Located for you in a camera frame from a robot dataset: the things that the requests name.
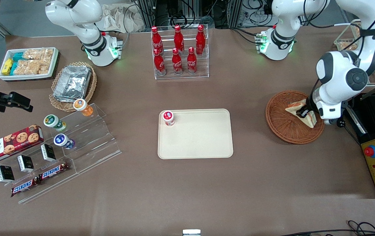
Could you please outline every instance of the table surface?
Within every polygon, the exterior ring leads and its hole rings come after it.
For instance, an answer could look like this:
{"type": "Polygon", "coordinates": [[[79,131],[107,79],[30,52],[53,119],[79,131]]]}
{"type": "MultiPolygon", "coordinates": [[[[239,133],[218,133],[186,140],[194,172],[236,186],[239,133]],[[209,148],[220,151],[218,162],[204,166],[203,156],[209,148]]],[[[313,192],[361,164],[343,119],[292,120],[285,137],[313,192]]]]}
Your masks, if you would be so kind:
{"type": "MultiPolygon", "coordinates": [[[[203,235],[276,236],[346,228],[346,220],[375,225],[375,187],[360,147],[344,129],[326,127],[315,142],[291,145],[265,120],[274,94],[310,92],[318,59],[342,29],[302,27],[282,61],[257,55],[233,31],[212,30],[210,77],[188,82],[156,81],[150,34],[131,34],[122,60],[94,67],[92,102],[107,114],[123,154],[25,205],[0,184],[0,236],[181,235],[187,228],[203,235]],[[158,114],[206,108],[230,111],[234,155],[160,159],[158,114]]],[[[56,47],[59,68],[91,63],[80,46],[74,36],[7,38],[8,49],[56,47]]],[[[0,83],[1,91],[21,93],[34,106],[32,113],[0,113],[0,137],[42,124],[46,114],[67,115],[50,105],[52,80],[0,83]]]]}

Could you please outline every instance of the clear acrylic stand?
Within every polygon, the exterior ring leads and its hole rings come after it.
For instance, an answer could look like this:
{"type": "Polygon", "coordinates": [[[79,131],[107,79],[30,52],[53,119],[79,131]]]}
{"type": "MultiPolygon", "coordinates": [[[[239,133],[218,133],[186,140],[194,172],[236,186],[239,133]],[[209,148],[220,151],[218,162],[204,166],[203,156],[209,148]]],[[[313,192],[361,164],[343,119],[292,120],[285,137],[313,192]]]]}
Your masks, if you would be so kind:
{"type": "Polygon", "coordinates": [[[205,49],[202,55],[196,55],[198,71],[191,75],[188,73],[188,49],[189,47],[194,47],[196,52],[196,34],[198,33],[198,25],[189,26],[181,30],[183,38],[185,39],[185,53],[180,55],[182,58],[182,67],[183,74],[176,75],[173,72],[173,62],[171,58],[173,57],[173,48],[174,48],[174,29],[172,27],[157,27],[159,34],[162,37],[164,55],[164,65],[166,67],[167,73],[163,76],[159,76],[157,70],[154,66],[154,47],[153,42],[151,41],[151,53],[153,55],[153,69],[154,77],[156,79],[186,79],[186,78],[201,78],[209,77],[209,31],[208,25],[204,24],[204,34],[205,34],[205,49]]]}
{"type": "Polygon", "coordinates": [[[0,161],[0,165],[10,166],[12,168],[15,177],[14,182],[5,184],[6,188],[8,188],[5,197],[11,195],[11,188],[25,183],[63,162],[67,162],[69,170],[51,176],[42,181],[40,185],[13,196],[18,199],[18,203],[20,204],[28,203],[36,197],[49,192],[59,185],[122,153],[119,150],[116,139],[110,134],[105,120],[103,120],[105,113],[94,103],[90,106],[93,108],[93,114],[91,116],[84,116],[81,112],[73,112],[61,119],[67,124],[66,130],[62,131],[62,133],[65,133],[69,138],[75,140],[75,146],[72,149],[65,149],[54,145],[53,137],[60,132],[52,128],[42,127],[45,138],[44,144],[49,144],[54,148],[56,161],[49,162],[43,159],[41,150],[42,144],[0,161]],[[32,158],[34,165],[33,172],[26,173],[20,171],[17,161],[19,155],[32,158]]]}

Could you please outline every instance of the round wicker basket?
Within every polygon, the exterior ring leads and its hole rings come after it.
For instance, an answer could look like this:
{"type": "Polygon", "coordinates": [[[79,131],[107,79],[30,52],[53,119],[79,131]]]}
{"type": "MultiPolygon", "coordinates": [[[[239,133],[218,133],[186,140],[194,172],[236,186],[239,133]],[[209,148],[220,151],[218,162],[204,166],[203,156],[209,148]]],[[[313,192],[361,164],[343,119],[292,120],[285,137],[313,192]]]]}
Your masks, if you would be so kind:
{"type": "MultiPolygon", "coordinates": [[[[85,98],[86,102],[89,104],[89,101],[91,97],[93,96],[94,90],[96,89],[96,84],[97,84],[96,72],[94,72],[94,69],[92,66],[90,66],[89,64],[85,62],[75,62],[75,63],[69,64],[69,66],[87,66],[91,69],[90,84],[89,84],[89,87],[87,88],[86,98],[85,98]]],[[[57,74],[57,76],[54,79],[54,82],[52,82],[52,86],[51,86],[52,91],[55,90],[55,87],[58,84],[58,80],[61,77],[62,71],[63,69],[57,74]]],[[[60,102],[54,98],[53,94],[49,95],[49,100],[51,101],[52,106],[54,106],[57,109],[61,109],[66,112],[75,111],[74,107],[72,106],[72,103],[60,102]]]]}
{"type": "Polygon", "coordinates": [[[301,101],[308,96],[294,90],[282,91],[266,105],[266,121],[270,129],[281,139],[294,144],[307,144],[316,140],[324,130],[324,122],[319,114],[314,128],[308,127],[285,109],[288,104],[301,101]]]}

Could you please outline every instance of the emergency stop button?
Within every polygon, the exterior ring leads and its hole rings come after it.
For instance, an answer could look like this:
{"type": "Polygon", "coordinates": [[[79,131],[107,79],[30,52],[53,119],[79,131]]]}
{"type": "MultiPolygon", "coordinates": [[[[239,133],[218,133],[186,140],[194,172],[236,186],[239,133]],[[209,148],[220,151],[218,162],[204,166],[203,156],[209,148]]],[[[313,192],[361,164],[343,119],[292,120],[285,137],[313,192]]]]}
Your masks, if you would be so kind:
{"type": "Polygon", "coordinates": [[[364,148],[364,154],[371,157],[371,158],[375,158],[375,146],[370,145],[370,146],[367,146],[366,148],[364,148]]]}

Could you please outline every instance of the red bottle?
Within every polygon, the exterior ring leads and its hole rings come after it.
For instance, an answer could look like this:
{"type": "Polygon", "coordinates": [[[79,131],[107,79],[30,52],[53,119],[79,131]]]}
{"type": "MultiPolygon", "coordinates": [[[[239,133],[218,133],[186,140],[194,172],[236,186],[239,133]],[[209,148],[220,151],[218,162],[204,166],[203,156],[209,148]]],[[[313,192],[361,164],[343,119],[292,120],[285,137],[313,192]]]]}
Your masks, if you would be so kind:
{"type": "Polygon", "coordinates": [[[173,48],[173,58],[171,61],[173,62],[174,73],[176,75],[181,75],[183,73],[182,59],[180,58],[177,48],[173,48]]]}
{"type": "Polygon", "coordinates": [[[187,70],[189,74],[194,74],[198,71],[198,67],[196,65],[196,55],[195,55],[195,49],[193,47],[189,48],[189,55],[187,56],[187,70]]]}
{"type": "Polygon", "coordinates": [[[164,66],[164,60],[160,56],[160,51],[158,49],[154,49],[154,65],[156,67],[158,76],[163,76],[167,73],[164,66]]]}
{"type": "Polygon", "coordinates": [[[205,49],[205,34],[204,34],[204,26],[198,26],[198,33],[196,34],[196,54],[202,55],[205,49]]]}
{"type": "Polygon", "coordinates": [[[160,54],[163,55],[164,54],[164,48],[163,48],[163,42],[162,42],[162,39],[161,39],[161,36],[157,30],[157,27],[153,26],[151,27],[151,32],[153,33],[153,47],[154,49],[158,49],[160,54]]]}
{"type": "Polygon", "coordinates": [[[174,46],[179,51],[180,55],[185,53],[185,40],[182,33],[180,33],[180,25],[174,27],[174,46]]]}

